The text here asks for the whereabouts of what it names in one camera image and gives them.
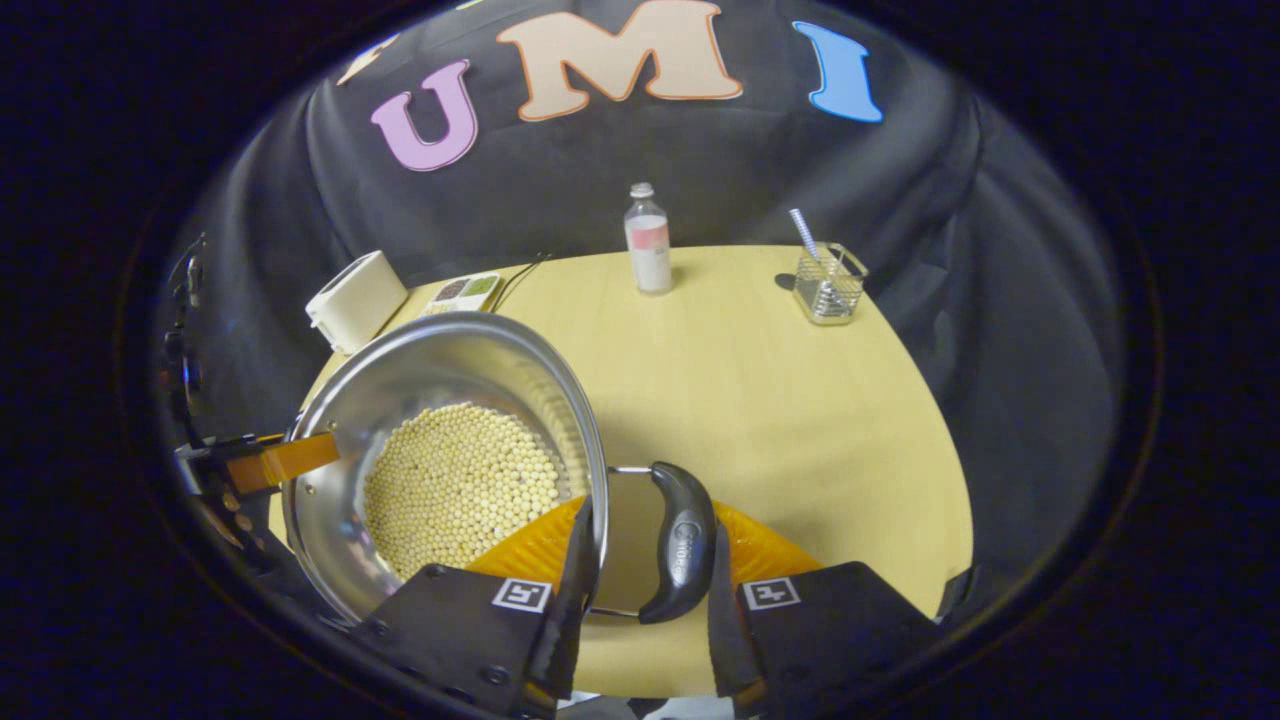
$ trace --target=round wooden table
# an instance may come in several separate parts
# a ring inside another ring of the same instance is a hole
[[[946,582],[973,557],[951,436],[870,297],[852,323],[818,327],[774,283],[800,252],[676,247],[675,288],[659,297],[636,291],[626,252],[550,260],[509,291],[499,314],[540,333],[573,369],[611,464],[680,465],[713,498],[823,564],[865,562],[933,616]],[[415,288],[383,332],[417,318],[445,282]],[[346,357],[329,360],[311,393]],[[662,498],[643,478],[614,478],[611,495],[596,605],[636,609],[657,587]],[[271,529],[284,538],[279,496]],[[589,616],[575,688],[714,694],[705,602],[658,625]]]

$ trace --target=black pot handle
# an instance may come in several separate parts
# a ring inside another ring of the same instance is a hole
[[[641,624],[666,623],[701,602],[712,582],[716,547],[716,509],[698,478],[669,462],[649,468],[618,468],[616,473],[646,473],[666,503],[658,536],[658,592],[640,607]]]

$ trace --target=black cable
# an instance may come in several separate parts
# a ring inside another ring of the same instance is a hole
[[[169,286],[173,284],[173,277],[178,274],[178,268],[182,266],[182,261],[187,260],[187,258],[191,255],[191,251],[195,250],[197,245],[204,245],[205,240],[206,240],[205,233],[200,233],[200,237],[196,238],[196,242],[192,242],[189,246],[187,246],[186,250],[182,251],[182,255],[178,256],[178,261],[174,263],[173,268],[169,270],[169,277],[165,278],[164,281],[165,291],[168,291]]]
[[[552,258],[553,258],[554,255],[556,255],[554,252],[539,252],[539,254],[538,254],[538,255],[535,256],[535,258],[536,258],[536,260],[534,260],[532,263],[530,263],[530,264],[525,265],[524,268],[521,268],[521,269],[520,269],[520,272],[518,272],[518,273],[516,273],[515,275],[511,275],[511,279],[509,279],[509,281],[507,281],[507,282],[506,282],[506,283],[504,283],[504,284],[502,286],[502,288],[499,288],[499,290],[498,290],[498,295],[497,295],[497,297],[494,297],[494,299],[493,299],[493,307],[492,307],[492,309],[490,309],[489,311],[490,311],[490,313],[497,313],[497,311],[498,311],[498,306],[500,306],[500,305],[502,305],[502,302],[503,302],[504,300],[507,300],[507,297],[509,297],[509,296],[511,296],[511,290],[512,290],[512,288],[513,288],[513,287],[515,287],[516,284],[518,284],[518,282],[520,282],[520,281],[521,281],[521,279],[522,279],[522,278],[524,278],[524,277],[525,277],[526,274],[529,274],[529,273],[530,273],[530,270],[532,270],[532,269],[534,269],[534,268],[536,268],[538,265],[541,265],[544,260],[550,260],[550,259],[552,259]]]

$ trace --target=beige letter m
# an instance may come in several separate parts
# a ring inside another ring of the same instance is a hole
[[[564,65],[613,101],[626,100],[653,55],[657,73],[645,90],[664,100],[727,100],[742,94],[728,77],[716,45],[712,18],[719,6],[700,0],[649,0],[617,35],[572,13],[525,20],[498,35],[520,50],[529,83],[524,120],[567,115],[586,108],[586,92],[568,85]]]

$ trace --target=striped straw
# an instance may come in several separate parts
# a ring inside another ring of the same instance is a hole
[[[818,258],[818,243],[813,241],[813,233],[809,232],[809,225],[804,222],[804,215],[800,214],[799,208],[791,209],[791,220],[796,224],[796,231],[800,232],[800,240],[804,241],[804,246],[809,249],[809,255],[813,255],[814,260],[822,263]]]

